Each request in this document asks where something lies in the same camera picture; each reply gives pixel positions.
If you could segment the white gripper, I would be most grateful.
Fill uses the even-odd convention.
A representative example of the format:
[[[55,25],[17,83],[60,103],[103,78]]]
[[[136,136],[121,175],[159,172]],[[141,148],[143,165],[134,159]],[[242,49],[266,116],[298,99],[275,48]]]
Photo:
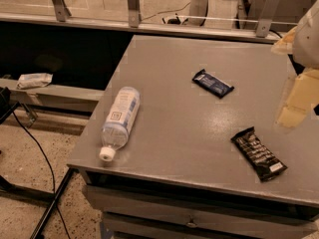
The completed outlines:
[[[287,128],[299,126],[319,105],[319,0],[271,47],[277,55],[292,55],[307,67],[295,80],[276,122]]]

